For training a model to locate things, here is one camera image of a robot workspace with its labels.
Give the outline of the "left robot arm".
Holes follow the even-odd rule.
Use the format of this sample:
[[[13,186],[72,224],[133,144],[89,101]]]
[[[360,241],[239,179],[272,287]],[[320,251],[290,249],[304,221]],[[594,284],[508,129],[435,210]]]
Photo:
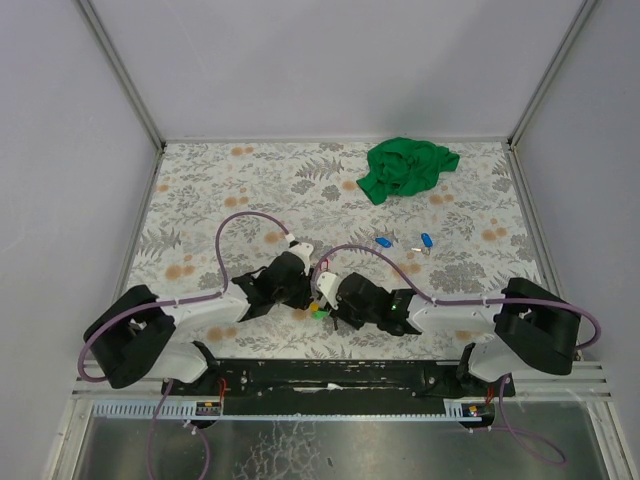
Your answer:
[[[203,347],[179,337],[264,317],[277,304],[306,308],[311,302],[311,251],[311,245],[296,243],[270,265],[233,278],[223,292],[169,300],[145,285],[129,289],[83,335],[81,355],[92,354],[103,375],[87,374],[80,359],[80,376],[89,382],[106,381],[114,389],[152,373],[195,382],[213,359]]]

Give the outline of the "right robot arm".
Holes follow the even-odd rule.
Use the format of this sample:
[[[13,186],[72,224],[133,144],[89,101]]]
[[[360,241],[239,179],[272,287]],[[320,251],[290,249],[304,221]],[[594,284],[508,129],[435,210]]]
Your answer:
[[[462,371],[485,382],[525,370],[555,376],[572,371],[579,313],[524,278],[490,294],[426,299],[411,288],[387,291],[358,273],[342,278],[325,272],[316,289],[331,316],[355,329],[373,324],[393,336],[470,333]]]

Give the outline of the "green tag key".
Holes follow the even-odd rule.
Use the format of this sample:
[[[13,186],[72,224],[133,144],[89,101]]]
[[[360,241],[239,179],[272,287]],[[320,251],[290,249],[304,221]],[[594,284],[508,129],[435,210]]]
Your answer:
[[[311,313],[311,318],[314,319],[314,320],[323,320],[326,317],[328,317],[329,315],[330,315],[330,313],[328,311],[319,309],[319,310],[315,310],[315,311],[313,311]]]

